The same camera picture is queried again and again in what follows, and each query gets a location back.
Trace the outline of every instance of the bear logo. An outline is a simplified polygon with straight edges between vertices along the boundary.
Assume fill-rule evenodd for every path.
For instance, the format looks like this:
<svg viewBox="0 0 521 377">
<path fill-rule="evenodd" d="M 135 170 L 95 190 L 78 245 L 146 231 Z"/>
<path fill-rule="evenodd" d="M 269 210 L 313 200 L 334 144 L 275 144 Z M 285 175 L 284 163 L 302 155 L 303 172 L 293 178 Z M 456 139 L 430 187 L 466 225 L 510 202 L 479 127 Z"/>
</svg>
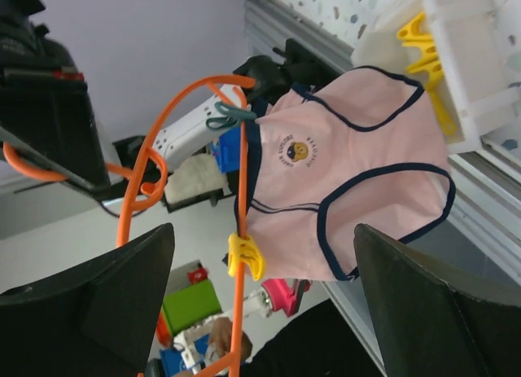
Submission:
<svg viewBox="0 0 521 377">
<path fill-rule="evenodd" d="M 287 148 L 286 154 L 294 163 L 305 160 L 309 154 L 308 146 L 303 142 L 292 142 Z"/>
</svg>

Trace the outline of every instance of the white plastic bin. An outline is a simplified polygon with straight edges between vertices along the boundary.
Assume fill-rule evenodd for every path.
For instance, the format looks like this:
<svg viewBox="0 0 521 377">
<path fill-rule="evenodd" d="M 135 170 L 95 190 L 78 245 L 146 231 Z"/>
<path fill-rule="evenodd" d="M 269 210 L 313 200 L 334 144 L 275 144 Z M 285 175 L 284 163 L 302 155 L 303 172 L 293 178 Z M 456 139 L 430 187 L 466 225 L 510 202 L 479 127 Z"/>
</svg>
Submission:
<svg viewBox="0 0 521 377">
<path fill-rule="evenodd" d="M 422 30 L 431 33 L 444 79 L 435 92 L 456 125 L 445 136 L 451 154 L 481 149 L 480 136 L 515 118 L 517 90 L 508 88 L 494 45 L 492 0 L 396 0 L 377 16 L 352 54 L 355 66 L 374 65 L 422 83 L 427 74 L 408 74 L 421 55 L 403 47 L 398 30 L 424 11 Z"/>
</svg>

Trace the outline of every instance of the pink tank top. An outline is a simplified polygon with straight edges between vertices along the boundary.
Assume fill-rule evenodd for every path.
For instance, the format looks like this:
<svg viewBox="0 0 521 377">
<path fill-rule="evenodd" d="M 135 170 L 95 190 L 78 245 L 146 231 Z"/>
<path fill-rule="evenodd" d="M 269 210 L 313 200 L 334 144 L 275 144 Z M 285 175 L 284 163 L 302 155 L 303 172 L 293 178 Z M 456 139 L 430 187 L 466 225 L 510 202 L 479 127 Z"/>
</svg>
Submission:
<svg viewBox="0 0 521 377">
<path fill-rule="evenodd" d="M 373 67 L 297 86 L 247 124 L 248 233 L 266 278 L 357 277 L 354 228 L 408 243 L 439 225 L 455 187 L 420 83 Z"/>
</svg>

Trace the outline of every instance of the white table with gray spots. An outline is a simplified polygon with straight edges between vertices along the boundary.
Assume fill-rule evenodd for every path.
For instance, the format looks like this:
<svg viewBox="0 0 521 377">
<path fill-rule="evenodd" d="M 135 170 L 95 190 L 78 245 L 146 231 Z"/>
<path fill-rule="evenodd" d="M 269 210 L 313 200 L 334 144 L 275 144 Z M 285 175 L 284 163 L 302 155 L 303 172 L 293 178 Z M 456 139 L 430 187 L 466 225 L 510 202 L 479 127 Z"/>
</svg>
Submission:
<svg viewBox="0 0 521 377">
<path fill-rule="evenodd" d="M 357 46 L 367 24 L 394 0 L 278 0 L 296 13 L 321 26 L 328 33 Z M 517 87 L 521 95 L 521 0 L 493 0 L 491 12 L 497 49 L 504 62 L 505 75 L 510 86 Z M 521 102 L 515 105 L 521 116 Z M 510 124 L 487 134 L 484 141 L 503 151 L 521 165 L 521 117 Z"/>
</svg>

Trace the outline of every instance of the person's hand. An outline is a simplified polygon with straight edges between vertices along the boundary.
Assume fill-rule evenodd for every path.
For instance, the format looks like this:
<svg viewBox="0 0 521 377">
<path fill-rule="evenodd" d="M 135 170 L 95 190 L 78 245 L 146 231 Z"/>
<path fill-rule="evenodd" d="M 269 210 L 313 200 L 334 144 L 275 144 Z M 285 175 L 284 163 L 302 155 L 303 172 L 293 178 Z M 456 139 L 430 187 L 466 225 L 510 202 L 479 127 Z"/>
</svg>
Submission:
<svg viewBox="0 0 521 377">
<path fill-rule="evenodd" d="M 231 349 L 232 323 L 228 318 L 218 318 L 213 322 L 212 332 L 208 344 L 215 344 L 219 357 L 224 357 Z M 241 362 L 246 361 L 252 355 L 252 342 L 243 332 L 241 339 Z"/>
<path fill-rule="evenodd" d="M 194 374 L 190 370 L 182 370 L 173 377 L 194 377 Z"/>
</svg>

